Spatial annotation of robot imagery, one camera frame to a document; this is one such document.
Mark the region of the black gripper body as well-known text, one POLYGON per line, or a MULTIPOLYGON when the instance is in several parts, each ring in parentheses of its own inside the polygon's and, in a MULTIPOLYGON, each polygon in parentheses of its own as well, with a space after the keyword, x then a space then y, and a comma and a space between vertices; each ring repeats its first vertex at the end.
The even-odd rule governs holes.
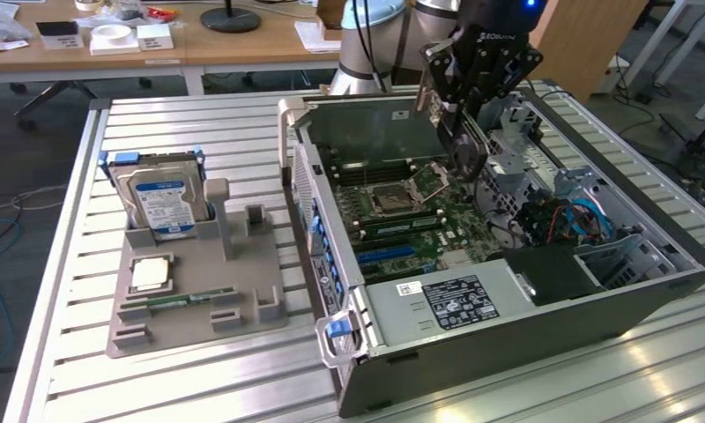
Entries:
POLYGON ((467 88, 466 98, 478 102, 478 61, 501 47, 532 46, 530 32, 544 13, 542 0, 462 1, 451 31, 453 52, 467 88))

